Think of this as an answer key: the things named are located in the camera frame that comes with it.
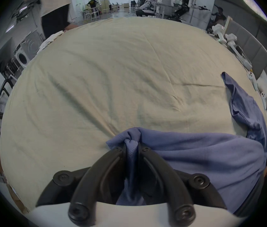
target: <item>ceiling light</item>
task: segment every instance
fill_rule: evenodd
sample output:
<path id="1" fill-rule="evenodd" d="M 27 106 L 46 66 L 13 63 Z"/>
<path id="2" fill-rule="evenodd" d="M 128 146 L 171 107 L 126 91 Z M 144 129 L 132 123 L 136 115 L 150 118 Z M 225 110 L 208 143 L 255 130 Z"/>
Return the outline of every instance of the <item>ceiling light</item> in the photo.
<path id="1" fill-rule="evenodd" d="M 27 6 L 26 7 L 23 7 L 23 8 L 21 8 L 20 9 L 20 11 L 19 11 L 19 13 L 21 13 L 23 10 L 25 10 L 27 8 Z"/>
<path id="2" fill-rule="evenodd" d="M 9 29 L 6 30 L 6 33 L 11 30 L 15 25 L 11 26 Z"/>

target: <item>floor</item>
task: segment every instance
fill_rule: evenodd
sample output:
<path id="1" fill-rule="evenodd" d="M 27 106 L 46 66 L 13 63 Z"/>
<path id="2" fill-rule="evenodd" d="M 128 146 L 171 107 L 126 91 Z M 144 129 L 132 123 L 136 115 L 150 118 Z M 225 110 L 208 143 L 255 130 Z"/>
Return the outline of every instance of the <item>floor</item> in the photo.
<path id="1" fill-rule="evenodd" d="M 111 17 L 132 17 L 132 16 L 136 16 L 135 15 L 135 10 L 131 9 L 131 8 L 128 8 L 128 9 L 120 9 L 118 10 L 117 12 L 111 12 L 111 13 L 108 13 L 108 14 L 102 14 L 100 16 L 100 19 L 98 20 L 102 20 L 102 19 L 108 19 L 108 18 L 111 18 Z M 96 20 L 92 20 L 91 19 L 88 19 L 88 20 L 84 20 L 83 16 L 81 17 L 78 17 L 76 19 L 76 22 L 78 24 L 78 26 L 81 26 L 81 25 L 85 25 L 85 24 L 89 24 L 91 22 L 94 22 Z"/>

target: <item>blue cloth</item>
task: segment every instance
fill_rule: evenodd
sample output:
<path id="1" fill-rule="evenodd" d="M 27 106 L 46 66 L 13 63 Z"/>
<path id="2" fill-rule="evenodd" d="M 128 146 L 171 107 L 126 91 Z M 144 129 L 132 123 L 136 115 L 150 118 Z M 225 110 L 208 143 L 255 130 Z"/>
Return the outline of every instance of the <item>blue cloth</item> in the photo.
<path id="1" fill-rule="evenodd" d="M 127 146 L 125 188 L 117 204 L 145 204 L 137 189 L 135 167 L 138 142 L 143 142 L 173 169 L 207 175 L 231 213 L 241 206 L 265 168 L 267 131 L 266 135 L 261 135 L 266 128 L 264 119 L 259 120 L 263 118 L 262 113 L 259 115 L 251 112 L 260 111 L 257 104 L 250 100 L 229 75 L 224 73 L 222 77 L 232 91 L 230 105 L 234 119 L 248 126 L 247 138 L 222 133 L 160 132 L 141 127 L 118 134 L 106 142 L 110 149 L 122 142 Z"/>
<path id="2" fill-rule="evenodd" d="M 232 117 L 236 122 L 247 125 L 246 138 L 260 142 L 267 154 L 267 127 L 256 101 L 226 72 L 222 73 L 222 78 L 232 94 L 229 102 Z"/>

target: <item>beige tablecloth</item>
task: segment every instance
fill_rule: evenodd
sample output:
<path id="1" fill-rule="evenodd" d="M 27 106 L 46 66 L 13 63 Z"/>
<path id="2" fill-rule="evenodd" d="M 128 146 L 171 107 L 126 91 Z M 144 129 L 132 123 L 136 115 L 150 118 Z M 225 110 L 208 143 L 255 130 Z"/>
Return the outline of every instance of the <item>beige tablecloth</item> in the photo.
<path id="1" fill-rule="evenodd" d="M 223 71 L 267 122 L 240 62 L 198 28 L 124 17 L 67 31 L 29 63 L 7 102 L 0 156 L 8 182 L 32 210 L 57 171 L 91 166 L 128 128 L 245 136 Z"/>

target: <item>white plastic bag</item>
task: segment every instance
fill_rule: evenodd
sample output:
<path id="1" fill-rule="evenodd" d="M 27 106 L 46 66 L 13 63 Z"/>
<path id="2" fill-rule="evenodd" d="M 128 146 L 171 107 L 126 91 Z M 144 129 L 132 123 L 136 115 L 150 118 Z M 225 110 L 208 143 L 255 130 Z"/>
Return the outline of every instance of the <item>white plastic bag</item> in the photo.
<path id="1" fill-rule="evenodd" d="M 267 104 L 267 75 L 265 71 L 263 70 L 260 77 L 257 80 L 257 85 L 259 92 L 262 93 L 264 92 L 266 94 L 266 104 Z"/>

